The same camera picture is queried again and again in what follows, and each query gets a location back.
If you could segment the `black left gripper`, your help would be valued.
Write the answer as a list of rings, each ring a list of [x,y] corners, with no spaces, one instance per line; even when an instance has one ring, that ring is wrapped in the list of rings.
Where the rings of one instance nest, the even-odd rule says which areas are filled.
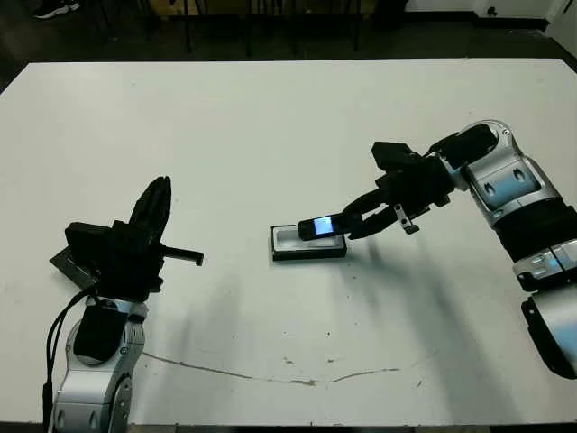
[[[160,292],[163,283],[160,271],[166,258],[203,264],[201,252],[161,242],[170,207],[170,177],[158,177],[136,201],[129,222],[113,223],[98,257],[99,297],[146,300],[152,293]]]

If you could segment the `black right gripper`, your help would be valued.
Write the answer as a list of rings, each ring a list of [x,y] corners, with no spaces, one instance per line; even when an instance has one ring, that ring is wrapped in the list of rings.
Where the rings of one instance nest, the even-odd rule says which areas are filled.
[[[347,222],[360,222],[351,229],[350,240],[375,235],[399,221],[408,235],[419,230],[412,220],[449,202],[453,180],[438,157],[407,157],[404,160],[378,161],[385,172],[375,183],[378,188],[361,195],[344,209]],[[365,214],[387,204],[393,211]]]

